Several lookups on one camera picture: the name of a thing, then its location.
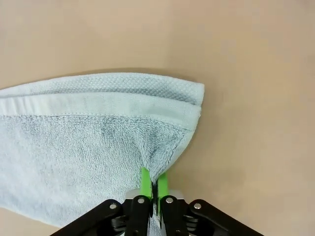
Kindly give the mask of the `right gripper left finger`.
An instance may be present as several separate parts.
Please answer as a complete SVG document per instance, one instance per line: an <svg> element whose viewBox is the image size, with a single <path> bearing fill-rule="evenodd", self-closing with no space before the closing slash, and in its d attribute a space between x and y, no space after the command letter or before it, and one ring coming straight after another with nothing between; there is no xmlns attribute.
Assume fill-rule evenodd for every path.
<svg viewBox="0 0 315 236"><path fill-rule="evenodd" d="M146 236L152 216L152 183L141 170L140 188L126 193L123 203L109 199L59 229L54 236Z"/></svg>

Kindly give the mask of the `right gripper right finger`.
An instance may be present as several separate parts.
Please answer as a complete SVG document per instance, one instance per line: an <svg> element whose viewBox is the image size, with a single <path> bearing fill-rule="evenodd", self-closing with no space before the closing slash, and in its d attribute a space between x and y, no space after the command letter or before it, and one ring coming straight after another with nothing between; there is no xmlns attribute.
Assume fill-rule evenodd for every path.
<svg viewBox="0 0 315 236"><path fill-rule="evenodd" d="M157 180L157 212L162 236L260 236L202 199L187 203L181 192L168 189L166 174Z"/></svg>

